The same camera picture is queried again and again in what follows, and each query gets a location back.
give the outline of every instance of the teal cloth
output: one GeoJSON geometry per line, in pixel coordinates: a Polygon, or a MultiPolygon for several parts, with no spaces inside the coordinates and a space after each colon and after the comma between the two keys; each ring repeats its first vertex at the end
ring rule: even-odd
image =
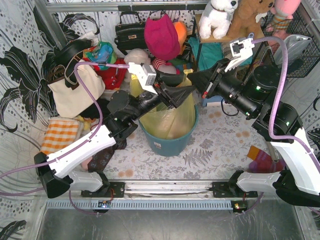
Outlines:
{"type": "MultiPolygon", "coordinates": [[[[190,37],[188,43],[192,48],[195,59],[197,59],[198,49],[199,49],[199,40],[195,37],[190,37]]],[[[221,43],[203,43],[199,58],[198,67],[199,70],[210,69],[217,61],[224,58],[224,55],[221,50],[221,43]]],[[[252,61],[252,56],[245,60],[240,66],[250,64],[252,61]]]]}

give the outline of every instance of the wire basket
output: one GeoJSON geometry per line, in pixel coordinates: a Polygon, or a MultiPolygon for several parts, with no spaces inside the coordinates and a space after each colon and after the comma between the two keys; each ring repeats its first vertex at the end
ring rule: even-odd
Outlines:
{"type": "MultiPolygon", "coordinates": [[[[320,49],[313,39],[312,34],[306,28],[307,23],[298,11],[293,14],[292,20],[284,20],[274,25],[272,25],[273,16],[274,15],[271,12],[268,12],[265,20],[262,20],[261,22],[261,28],[265,36],[272,36],[275,32],[278,32],[278,30],[284,30],[287,34],[299,34],[312,38],[302,54],[298,58],[290,60],[288,63],[287,78],[306,77],[320,60],[320,49]]],[[[272,53],[274,54],[278,49],[279,44],[271,44],[270,46],[272,48],[272,53]]],[[[273,56],[270,57],[271,61],[274,63],[275,60],[273,59],[273,56]]]]}

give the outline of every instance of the orange checkered cloth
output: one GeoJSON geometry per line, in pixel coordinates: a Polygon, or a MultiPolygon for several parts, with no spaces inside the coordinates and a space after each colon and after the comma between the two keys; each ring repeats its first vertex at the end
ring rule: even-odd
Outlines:
{"type": "Polygon", "coordinates": [[[51,117],[40,151],[55,153],[79,139],[84,125],[70,118],[51,117]]]}

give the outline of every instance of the blue trash bin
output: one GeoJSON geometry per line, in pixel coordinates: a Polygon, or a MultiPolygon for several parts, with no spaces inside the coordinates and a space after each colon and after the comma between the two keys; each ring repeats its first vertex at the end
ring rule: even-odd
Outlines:
{"type": "Polygon", "coordinates": [[[194,106],[194,110],[195,110],[195,122],[194,122],[193,128],[186,135],[176,139],[161,139],[161,138],[152,136],[150,133],[146,131],[144,126],[142,126],[141,122],[139,121],[139,124],[145,133],[146,140],[150,148],[156,154],[159,154],[164,157],[178,156],[186,148],[188,141],[191,137],[191,133],[197,126],[199,114],[196,106],[194,106]]]}

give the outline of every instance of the yellow plastic bag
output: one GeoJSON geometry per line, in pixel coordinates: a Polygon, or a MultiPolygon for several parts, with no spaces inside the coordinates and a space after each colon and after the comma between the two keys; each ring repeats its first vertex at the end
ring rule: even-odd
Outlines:
{"type": "MultiPolygon", "coordinates": [[[[187,74],[192,69],[184,70],[183,82],[178,87],[190,86],[191,81],[187,74]]],[[[131,94],[137,97],[144,90],[142,89],[137,76],[132,74],[130,82],[131,94]]],[[[192,94],[178,108],[168,109],[161,103],[150,112],[140,118],[145,130],[160,139],[177,139],[186,135],[193,128],[196,121],[195,103],[192,94]]]]}

